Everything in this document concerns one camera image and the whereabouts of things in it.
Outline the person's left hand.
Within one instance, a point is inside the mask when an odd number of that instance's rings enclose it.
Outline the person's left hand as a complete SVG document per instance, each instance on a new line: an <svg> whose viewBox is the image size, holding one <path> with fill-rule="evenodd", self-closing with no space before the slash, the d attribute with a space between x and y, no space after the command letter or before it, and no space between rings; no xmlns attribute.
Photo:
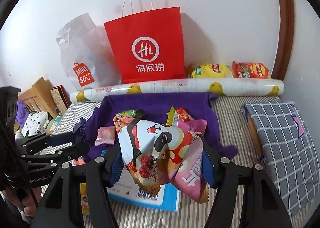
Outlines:
<svg viewBox="0 0 320 228"><path fill-rule="evenodd" d="M5 198L15 207L19 208L20 206L23 206L23 211L26 216L35 216L37 206L30 192L28 192L28 195L24 199L18 199L16 193L10 188L6 188L4 191L1 192L5 196Z"/></svg>

